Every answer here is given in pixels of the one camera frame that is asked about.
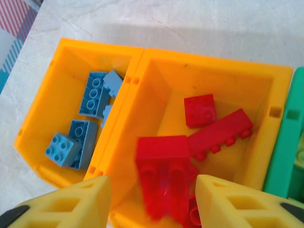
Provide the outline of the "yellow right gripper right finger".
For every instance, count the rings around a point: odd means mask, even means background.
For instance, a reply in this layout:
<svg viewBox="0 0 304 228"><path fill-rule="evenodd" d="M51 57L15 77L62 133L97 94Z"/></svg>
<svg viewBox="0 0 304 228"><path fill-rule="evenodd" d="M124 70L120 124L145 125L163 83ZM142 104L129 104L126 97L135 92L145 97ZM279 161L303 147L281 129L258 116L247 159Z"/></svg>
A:
<svg viewBox="0 0 304 228"><path fill-rule="evenodd" d="M198 175L196 201L204 228L302 228L296 202L210 175Z"/></svg>

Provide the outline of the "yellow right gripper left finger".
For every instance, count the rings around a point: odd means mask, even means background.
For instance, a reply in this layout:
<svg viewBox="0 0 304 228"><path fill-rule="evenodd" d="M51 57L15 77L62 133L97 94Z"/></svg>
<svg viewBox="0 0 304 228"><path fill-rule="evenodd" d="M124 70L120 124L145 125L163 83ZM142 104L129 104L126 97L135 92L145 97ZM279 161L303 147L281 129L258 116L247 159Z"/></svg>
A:
<svg viewBox="0 0 304 228"><path fill-rule="evenodd" d="M98 176L32 198L0 216L2 228L105 228L111 184Z"/></svg>

